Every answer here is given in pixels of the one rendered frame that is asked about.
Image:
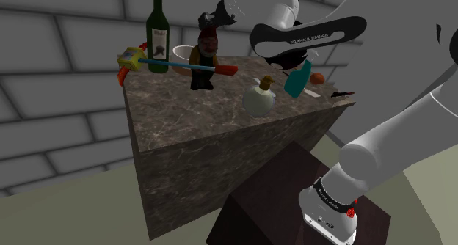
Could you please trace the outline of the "teal spray bottle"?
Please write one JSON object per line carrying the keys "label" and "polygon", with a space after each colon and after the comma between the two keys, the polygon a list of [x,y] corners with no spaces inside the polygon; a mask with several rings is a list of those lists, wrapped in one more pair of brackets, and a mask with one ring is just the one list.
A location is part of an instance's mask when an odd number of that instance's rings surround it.
{"label": "teal spray bottle", "polygon": [[316,57],[316,52],[310,49],[306,53],[306,59],[301,70],[294,70],[287,78],[284,90],[292,98],[298,98],[304,90],[312,68],[312,61]]}

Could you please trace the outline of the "green wine bottle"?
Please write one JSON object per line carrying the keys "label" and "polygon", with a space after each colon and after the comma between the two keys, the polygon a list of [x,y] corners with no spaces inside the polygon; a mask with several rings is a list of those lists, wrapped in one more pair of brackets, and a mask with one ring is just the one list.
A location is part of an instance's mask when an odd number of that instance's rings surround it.
{"label": "green wine bottle", "polygon": [[170,25],[162,8],[163,0],[153,0],[153,11],[146,21],[147,58],[169,61]]}

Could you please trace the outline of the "white bowl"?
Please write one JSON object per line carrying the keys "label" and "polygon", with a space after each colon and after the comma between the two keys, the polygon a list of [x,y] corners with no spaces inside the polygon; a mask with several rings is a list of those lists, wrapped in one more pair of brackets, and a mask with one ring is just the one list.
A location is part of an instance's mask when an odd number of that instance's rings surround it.
{"label": "white bowl", "polygon": [[[189,57],[192,52],[193,46],[190,45],[178,45],[174,47],[170,54],[170,61],[181,64],[189,64]],[[172,66],[172,69],[182,76],[192,76],[192,71],[189,68]]]}

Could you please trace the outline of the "yellow blue red toy hammer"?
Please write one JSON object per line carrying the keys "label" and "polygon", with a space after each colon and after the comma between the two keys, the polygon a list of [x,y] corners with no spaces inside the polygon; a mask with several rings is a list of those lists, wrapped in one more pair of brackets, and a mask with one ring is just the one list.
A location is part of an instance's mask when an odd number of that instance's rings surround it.
{"label": "yellow blue red toy hammer", "polygon": [[155,59],[148,59],[144,53],[147,48],[147,43],[141,44],[139,47],[127,47],[123,54],[117,59],[117,63],[120,66],[120,71],[117,74],[117,80],[120,86],[123,86],[124,80],[129,71],[139,71],[142,63],[151,65],[167,65],[182,68],[189,68],[195,70],[208,70],[215,72],[216,74],[234,76],[238,71],[236,65],[216,65],[215,67],[202,66],[202,65],[189,65],[178,62],[165,62]]}

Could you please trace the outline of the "dark maroon robot stand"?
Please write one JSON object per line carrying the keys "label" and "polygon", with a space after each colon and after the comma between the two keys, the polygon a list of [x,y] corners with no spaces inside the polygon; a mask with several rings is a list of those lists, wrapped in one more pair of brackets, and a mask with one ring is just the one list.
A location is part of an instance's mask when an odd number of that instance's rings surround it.
{"label": "dark maroon robot stand", "polygon": [[208,245],[333,245],[306,224],[299,192],[328,171],[290,143],[233,190],[209,233]]}

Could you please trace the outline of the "garden gnome figure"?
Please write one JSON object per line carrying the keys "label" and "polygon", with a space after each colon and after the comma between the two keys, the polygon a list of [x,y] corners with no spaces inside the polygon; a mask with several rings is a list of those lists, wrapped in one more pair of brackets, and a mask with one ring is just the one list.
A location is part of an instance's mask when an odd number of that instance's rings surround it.
{"label": "garden gnome figure", "polygon": [[[201,65],[207,67],[215,67],[217,61],[218,39],[217,29],[209,26],[204,28],[198,37],[198,44],[193,47],[189,57],[190,65]],[[214,75],[213,71],[192,69],[191,90],[213,90],[214,86],[211,83],[211,78]]]}

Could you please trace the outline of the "round corked glass flask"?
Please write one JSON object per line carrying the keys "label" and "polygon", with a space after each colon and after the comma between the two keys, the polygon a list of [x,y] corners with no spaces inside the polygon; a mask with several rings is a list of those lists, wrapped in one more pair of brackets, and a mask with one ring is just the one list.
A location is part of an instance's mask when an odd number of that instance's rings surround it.
{"label": "round corked glass flask", "polygon": [[276,95],[270,90],[275,81],[265,75],[255,79],[257,85],[250,87],[243,95],[242,104],[247,113],[253,117],[264,117],[273,109]]}

